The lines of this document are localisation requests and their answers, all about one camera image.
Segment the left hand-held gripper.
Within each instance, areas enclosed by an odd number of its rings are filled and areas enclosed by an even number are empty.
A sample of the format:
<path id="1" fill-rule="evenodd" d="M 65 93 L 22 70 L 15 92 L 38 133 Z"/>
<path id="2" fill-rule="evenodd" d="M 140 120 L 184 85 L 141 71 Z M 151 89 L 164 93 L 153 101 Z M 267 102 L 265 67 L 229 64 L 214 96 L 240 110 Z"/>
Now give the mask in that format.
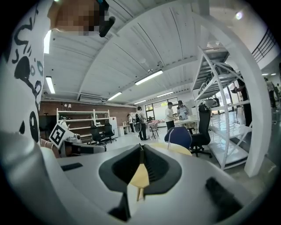
<path id="1" fill-rule="evenodd" d="M 57 123 L 49 136 L 50 142 L 57 149 L 60 158 L 84 156 L 106 152 L 102 145 L 88 145 L 81 141 L 81 136 Z"/>

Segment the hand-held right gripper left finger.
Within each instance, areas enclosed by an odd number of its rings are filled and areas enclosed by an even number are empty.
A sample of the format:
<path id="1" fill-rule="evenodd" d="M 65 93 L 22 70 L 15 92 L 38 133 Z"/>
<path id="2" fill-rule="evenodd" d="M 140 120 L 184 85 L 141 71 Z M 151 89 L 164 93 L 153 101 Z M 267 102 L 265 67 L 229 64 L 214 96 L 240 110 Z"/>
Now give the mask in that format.
<path id="1" fill-rule="evenodd" d="M 118 206 L 108 212 L 111 216 L 121 221 L 128 221 L 131 218 L 127 186 L 140 165 L 142 150 L 141 145 L 138 144 L 104 161 L 99 167 L 99 176 L 106 187 L 111 191 L 122 194 Z"/>

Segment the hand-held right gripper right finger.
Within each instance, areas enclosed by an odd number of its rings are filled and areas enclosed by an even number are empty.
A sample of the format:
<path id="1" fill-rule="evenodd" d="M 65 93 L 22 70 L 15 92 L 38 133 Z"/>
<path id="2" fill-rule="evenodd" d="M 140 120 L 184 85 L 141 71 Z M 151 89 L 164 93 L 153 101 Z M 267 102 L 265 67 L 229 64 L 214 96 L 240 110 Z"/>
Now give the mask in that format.
<path id="1" fill-rule="evenodd" d="M 173 158 L 144 145 L 144 166 L 148 172 L 149 185 L 144 188 L 145 195 L 167 193 L 182 175 L 182 167 Z"/>

